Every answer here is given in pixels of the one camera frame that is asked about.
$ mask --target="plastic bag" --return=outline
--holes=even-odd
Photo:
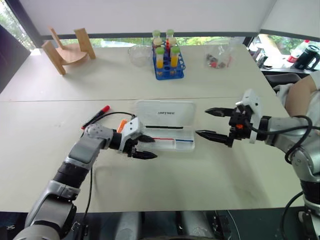
[[[228,68],[235,58],[233,39],[216,41],[205,51],[205,65],[214,69]]]

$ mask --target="red marker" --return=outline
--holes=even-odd
[[[104,108],[102,108],[102,109],[101,109],[96,115],[94,115],[87,123],[85,123],[85,124],[81,127],[81,129],[82,129],[82,130],[85,129],[88,125],[91,124],[91,122],[92,122],[93,120],[95,120],[96,118],[98,118],[98,117],[102,116],[103,114],[105,114],[106,112],[108,112],[109,109],[110,109],[110,106],[109,106],[109,105],[107,105],[107,106],[105,106]]]

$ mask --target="black cable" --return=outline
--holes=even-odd
[[[79,229],[78,229],[77,233],[74,235],[74,238],[73,238],[74,240],[77,240],[78,236],[79,236],[79,232],[82,232],[82,227],[83,227],[83,225],[85,223],[85,220],[86,220],[86,217],[87,217],[87,214],[88,214],[88,210],[89,210],[89,206],[90,206],[90,202],[91,202],[91,195],[92,195],[92,184],[93,184],[93,168],[91,167],[88,202],[86,204],[86,208],[85,208],[84,215],[83,215],[82,221],[80,223]]]
[[[298,147],[300,147],[300,145],[304,142],[304,140],[306,140],[306,138],[308,137],[308,135],[310,134],[310,132],[311,132],[312,129],[318,129],[318,130],[320,130],[320,127],[317,127],[317,126],[313,126],[313,125],[312,125],[312,121],[311,121],[311,119],[310,119],[309,117],[303,116],[303,115],[298,115],[298,116],[295,116],[295,117],[296,117],[296,118],[306,119],[307,122],[308,122],[308,126],[296,126],[296,127],[291,127],[291,128],[283,129],[283,130],[278,130],[278,131],[264,131],[264,130],[259,130],[259,129],[254,128],[247,119],[245,120],[245,125],[246,125],[249,129],[251,129],[252,131],[257,132],[258,134],[265,134],[265,135],[283,134],[283,133],[291,132],[291,131],[294,131],[294,130],[307,128],[306,131],[305,131],[305,133],[303,134],[303,136],[299,139],[299,141],[297,141],[297,142],[285,153],[285,156],[284,156],[285,161],[286,161],[288,164],[292,164],[291,161],[289,160],[290,154],[292,154],[294,150],[296,150]]]
[[[135,117],[136,117],[136,115],[134,115],[134,114],[132,114],[132,113],[129,113],[129,112],[125,112],[125,111],[114,111],[114,112],[106,113],[106,114],[104,114],[104,115],[102,115],[102,116],[97,117],[97,118],[94,119],[90,124],[94,124],[94,123],[96,123],[97,121],[103,119],[104,117],[109,116],[109,115],[112,115],[112,114],[126,114],[126,115],[131,116],[132,118],[135,118]]]
[[[295,200],[297,200],[297,198],[299,198],[301,195],[303,195],[302,191],[299,192],[297,195],[295,195],[293,198],[291,198],[291,200],[286,204],[286,206],[284,208],[284,211],[282,213],[281,220],[280,220],[280,226],[279,226],[280,233],[282,235],[283,240],[288,240],[286,233],[285,233],[285,216],[286,216],[287,211],[288,211],[289,207],[291,206],[291,204]]]

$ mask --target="white table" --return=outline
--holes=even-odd
[[[238,98],[194,99],[196,130],[229,132],[228,118],[204,110],[235,106]],[[286,117],[275,97],[261,99],[263,114]],[[28,212],[81,135],[80,126],[106,104],[132,111],[132,100],[0,102],[0,211]],[[116,128],[124,116],[102,124]],[[114,150],[94,165],[90,212],[222,210],[283,207],[301,190],[299,179],[273,147],[247,140],[233,148],[196,135],[192,153],[155,152],[137,160]],[[83,212],[89,178],[75,204]],[[295,205],[302,205],[299,199]]]
[[[135,100],[240,97],[252,88],[274,96],[244,45],[235,47],[229,68],[204,64],[205,46],[182,46],[185,77],[156,80],[152,66],[139,68],[128,48],[95,48],[96,59],[66,66],[62,76],[43,51],[30,55],[0,95],[0,101]]]

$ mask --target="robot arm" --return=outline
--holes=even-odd
[[[303,214],[303,224],[306,235],[311,240],[320,239],[320,136],[316,130],[311,130],[307,138],[290,152],[291,148],[305,134],[307,128],[283,132],[289,128],[307,126],[306,119],[298,117],[276,118],[262,116],[261,103],[253,90],[247,90],[236,108],[214,107],[205,111],[217,117],[230,117],[229,135],[218,134],[215,131],[199,130],[198,135],[210,141],[223,143],[232,147],[234,140],[250,139],[264,141],[267,145],[276,147],[288,153],[289,163],[300,179],[303,200],[306,211]]]
[[[157,157],[152,152],[137,151],[135,145],[138,141],[154,142],[151,137],[142,134],[142,125],[137,117],[124,126],[122,133],[99,124],[89,125],[32,207],[25,221],[26,228],[15,240],[64,238],[77,211],[73,201],[100,150],[110,148],[138,159]]]

